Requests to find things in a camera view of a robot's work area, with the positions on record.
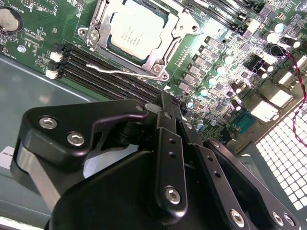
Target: black plastic bracket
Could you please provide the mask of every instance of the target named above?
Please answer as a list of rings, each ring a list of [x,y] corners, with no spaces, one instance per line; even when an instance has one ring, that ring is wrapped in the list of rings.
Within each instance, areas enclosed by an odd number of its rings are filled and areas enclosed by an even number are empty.
[[[241,206],[258,229],[300,229],[294,215],[225,146],[213,138],[204,145],[216,155],[232,189],[248,195],[241,197]]]

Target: black metal arm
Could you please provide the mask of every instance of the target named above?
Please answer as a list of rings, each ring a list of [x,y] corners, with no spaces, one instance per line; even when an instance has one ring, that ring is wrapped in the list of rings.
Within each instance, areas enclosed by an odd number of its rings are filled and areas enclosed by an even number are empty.
[[[23,116],[11,172],[53,211],[50,230],[299,230],[297,219],[215,139],[204,142],[161,93],[35,108]],[[85,179],[84,162],[139,150]]]

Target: motherboard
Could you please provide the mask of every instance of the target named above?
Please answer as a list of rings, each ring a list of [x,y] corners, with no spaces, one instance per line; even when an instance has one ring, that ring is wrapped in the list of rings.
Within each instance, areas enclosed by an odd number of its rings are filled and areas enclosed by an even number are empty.
[[[166,91],[238,150],[303,98],[306,25],[305,0],[0,0],[0,54],[99,100]]]

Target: capacitor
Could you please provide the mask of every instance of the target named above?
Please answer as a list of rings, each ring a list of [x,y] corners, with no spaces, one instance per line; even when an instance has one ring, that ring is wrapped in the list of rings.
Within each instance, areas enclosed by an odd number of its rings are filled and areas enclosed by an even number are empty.
[[[231,88],[233,89],[233,91],[235,92],[235,93],[241,93],[241,89],[240,89],[240,87],[237,85],[237,84],[235,84],[235,83],[233,83],[232,85],[231,85]]]
[[[234,58],[232,56],[230,56],[229,54],[225,54],[222,57],[223,62],[225,62],[225,64],[230,65],[234,62]]]
[[[268,73],[272,72],[274,70],[274,66],[269,64],[268,62],[265,62],[262,66]]]
[[[221,65],[217,65],[214,67],[214,70],[217,72],[219,75],[225,74],[225,68]]]
[[[240,104],[236,101],[236,100],[232,100],[231,101],[232,106],[235,108],[236,111],[240,111],[241,110],[241,106]]]
[[[187,100],[187,107],[190,108],[190,109],[194,107],[194,104],[193,104],[193,100],[192,100],[192,99],[188,99],[188,100]]]
[[[258,74],[261,78],[263,78],[263,79],[268,77],[268,73],[267,73],[266,71],[262,70],[262,69],[259,69],[259,70],[257,71],[257,74]]]
[[[198,92],[201,94],[202,97],[205,97],[208,95],[208,90],[205,87],[200,87],[198,89]]]
[[[207,82],[209,83],[210,86],[215,86],[217,83],[217,80],[214,78],[214,76],[209,76],[207,77]]]
[[[196,127],[196,126],[193,126],[194,129],[196,130],[196,133],[199,134],[200,133],[200,130]]]
[[[211,120],[210,121],[210,125],[211,126],[216,126],[217,125],[217,121],[216,120]]]
[[[274,31],[275,33],[282,33],[284,30],[284,24],[282,23],[273,23],[271,25],[271,30]]]
[[[267,32],[267,33],[264,34],[263,38],[268,43],[276,44],[278,42],[278,35],[277,35],[277,33]]]
[[[301,43],[293,38],[290,38],[290,37],[283,37],[282,40],[281,40],[281,43],[284,43],[288,46],[291,46],[293,48],[298,48]]]

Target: cpu socket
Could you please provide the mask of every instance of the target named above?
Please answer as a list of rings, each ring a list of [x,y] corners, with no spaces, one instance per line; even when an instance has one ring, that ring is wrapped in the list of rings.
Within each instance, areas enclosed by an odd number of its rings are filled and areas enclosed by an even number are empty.
[[[172,0],[99,0],[90,26],[78,35],[99,52],[139,74],[169,80],[166,66],[185,35],[200,26]]]

